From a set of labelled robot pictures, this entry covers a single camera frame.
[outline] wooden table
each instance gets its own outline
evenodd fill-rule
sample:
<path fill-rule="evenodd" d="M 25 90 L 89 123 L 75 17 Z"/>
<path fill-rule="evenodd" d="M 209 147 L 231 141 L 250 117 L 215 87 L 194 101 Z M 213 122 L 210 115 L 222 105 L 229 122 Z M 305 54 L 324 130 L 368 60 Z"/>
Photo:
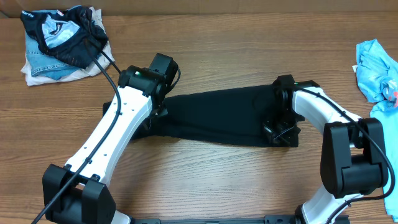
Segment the wooden table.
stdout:
<path fill-rule="evenodd" d="M 241 14 L 105 17 L 120 68 L 172 56 L 182 77 L 169 96 L 272 83 L 291 73 L 315 80 L 362 117 L 371 107 L 356 86 L 356 44 L 377 38 L 398 57 L 398 14 Z M 101 119 L 113 91 L 103 75 L 28 87 L 21 74 L 24 28 L 0 20 L 0 223 L 30 223 L 43 208 L 42 175 L 64 165 Z M 110 68 L 114 80 L 118 74 Z M 130 143 L 110 190 L 136 218 L 235 218 L 291 214 L 320 186 L 322 136 L 299 124 L 298 148 L 238 147 L 151 137 Z M 383 201 L 346 210 L 352 223 L 391 223 Z"/>

